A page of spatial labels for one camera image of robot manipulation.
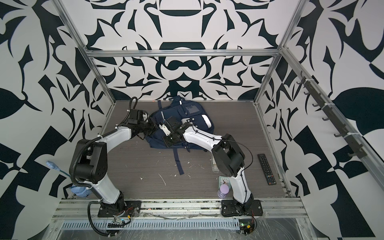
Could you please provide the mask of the navy blue school backpack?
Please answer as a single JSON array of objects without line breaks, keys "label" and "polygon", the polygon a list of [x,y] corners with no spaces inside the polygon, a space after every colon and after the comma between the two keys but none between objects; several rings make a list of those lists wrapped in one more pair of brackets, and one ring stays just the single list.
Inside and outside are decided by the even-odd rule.
[{"label": "navy blue school backpack", "polygon": [[194,127],[212,134],[215,126],[203,106],[194,101],[188,101],[180,96],[171,98],[169,106],[163,107],[158,100],[158,110],[150,115],[150,120],[155,123],[158,129],[151,135],[145,137],[151,148],[167,149],[163,137],[166,135],[161,130],[161,125],[170,117],[175,117],[179,123],[193,123]]}]

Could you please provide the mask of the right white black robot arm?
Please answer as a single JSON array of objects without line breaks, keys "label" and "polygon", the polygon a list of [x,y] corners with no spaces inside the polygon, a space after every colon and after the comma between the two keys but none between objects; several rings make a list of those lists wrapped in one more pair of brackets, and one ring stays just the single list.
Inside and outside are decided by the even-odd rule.
[{"label": "right white black robot arm", "polygon": [[235,206],[246,212],[254,201],[248,187],[245,170],[245,154],[235,139],[226,134],[218,136],[198,129],[192,123],[178,122],[174,117],[165,120],[160,129],[165,133],[163,140],[167,147],[187,142],[209,151],[216,161],[219,171],[229,178],[233,190]]}]

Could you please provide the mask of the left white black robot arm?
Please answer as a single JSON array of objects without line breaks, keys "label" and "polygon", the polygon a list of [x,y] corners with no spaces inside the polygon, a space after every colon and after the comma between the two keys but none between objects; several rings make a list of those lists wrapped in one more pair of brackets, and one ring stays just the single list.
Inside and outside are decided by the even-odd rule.
[{"label": "left white black robot arm", "polygon": [[92,140],[77,142],[69,173],[76,187],[85,187],[99,199],[101,207],[122,212],[125,208],[124,194],[108,176],[108,153],[118,145],[139,134],[147,136],[156,130],[150,115],[144,110],[129,110],[124,120],[115,128]]}]

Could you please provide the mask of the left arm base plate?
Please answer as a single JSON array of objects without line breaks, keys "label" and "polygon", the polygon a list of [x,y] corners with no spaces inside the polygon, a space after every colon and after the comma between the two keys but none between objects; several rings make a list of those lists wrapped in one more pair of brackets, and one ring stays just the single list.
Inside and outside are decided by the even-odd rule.
[{"label": "left arm base plate", "polygon": [[116,202],[115,204],[101,203],[100,210],[98,212],[99,218],[112,218],[112,217],[134,217],[141,211],[141,201],[125,201]]}]

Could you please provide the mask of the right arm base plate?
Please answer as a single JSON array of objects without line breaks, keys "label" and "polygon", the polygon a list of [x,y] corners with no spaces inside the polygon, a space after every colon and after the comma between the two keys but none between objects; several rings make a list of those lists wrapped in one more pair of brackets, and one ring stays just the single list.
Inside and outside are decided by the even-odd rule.
[{"label": "right arm base plate", "polygon": [[244,205],[236,200],[221,201],[221,215],[223,217],[255,216],[260,217],[264,213],[259,200],[250,200]]}]

